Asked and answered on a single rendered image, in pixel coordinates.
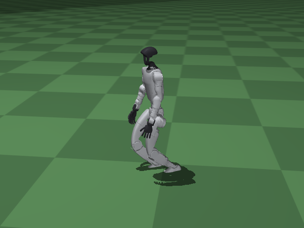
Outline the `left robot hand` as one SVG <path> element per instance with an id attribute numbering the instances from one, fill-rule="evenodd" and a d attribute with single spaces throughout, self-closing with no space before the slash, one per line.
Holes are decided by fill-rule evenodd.
<path id="1" fill-rule="evenodd" d="M 149 119 L 150 119 L 150 118 L 149 118 Z M 149 119 L 148 119 L 148 122 L 149 122 Z M 149 139 L 150 139 L 151 133 L 152 133 L 152 126 L 154 126 L 155 120 L 154 120 L 154 123 L 153 123 L 153 124 L 150 124 L 150 123 L 148 123 L 148 122 L 147 122 L 147 125 L 145 125 L 145 127 L 143 127 L 143 128 L 140 130 L 140 132 L 144 129 L 144 131 L 143 131 L 143 133 L 142 133 L 142 136 L 143 136 L 144 133 L 145 133 L 144 138 L 145 138 L 146 134 L 147 134 L 146 138 L 148 138 L 148 135 L 149 135 L 149 133 L 150 133 L 150 135 L 149 135 Z"/>

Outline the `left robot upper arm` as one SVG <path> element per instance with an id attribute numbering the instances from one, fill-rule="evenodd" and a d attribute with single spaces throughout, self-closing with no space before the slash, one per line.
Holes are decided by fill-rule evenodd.
<path id="1" fill-rule="evenodd" d="M 152 79 L 154 81 L 154 88 L 156 92 L 156 96 L 161 99 L 162 102 L 162 82 L 163 82 L 163 75 L 160 72 L 153 72 Z M 155 97 L 156 97 L 155 96 Z"/>

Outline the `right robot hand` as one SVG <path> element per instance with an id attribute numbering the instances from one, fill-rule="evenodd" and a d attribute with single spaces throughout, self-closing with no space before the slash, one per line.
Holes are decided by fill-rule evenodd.
<path id="1" fill-rule="evenodd" d="M 136 117 L 136 112 L 138 110 L 136 109 L 136 104 L 133 105 L 133 110 L 129 113 L 128 115 L 128 121 L 130 124 L 134 124 L 135 122 L 135 117 Z"/>

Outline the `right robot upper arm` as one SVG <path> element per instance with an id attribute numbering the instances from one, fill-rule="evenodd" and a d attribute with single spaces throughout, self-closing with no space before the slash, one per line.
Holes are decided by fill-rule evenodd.
<path id="1" fill-rule="evenodd" d="M 144 85 L 144 81 L 143 81 L 143 70 L 145 67 L 142 68 L 142 85 L 140 86 L 139 90 L 142 91 L 143 93 L 146 93 L 145 90 L 145 85 Z"/>

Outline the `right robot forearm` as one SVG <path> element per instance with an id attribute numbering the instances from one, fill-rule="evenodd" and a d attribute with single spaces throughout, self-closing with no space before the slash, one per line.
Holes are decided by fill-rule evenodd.
<path id="1" fill-rule="evenodd" d="M 145 93 L 139 90 L 137 99 L 135 100 L 137 110 L 140 108 L 144 97 L 145 97 Z"/>

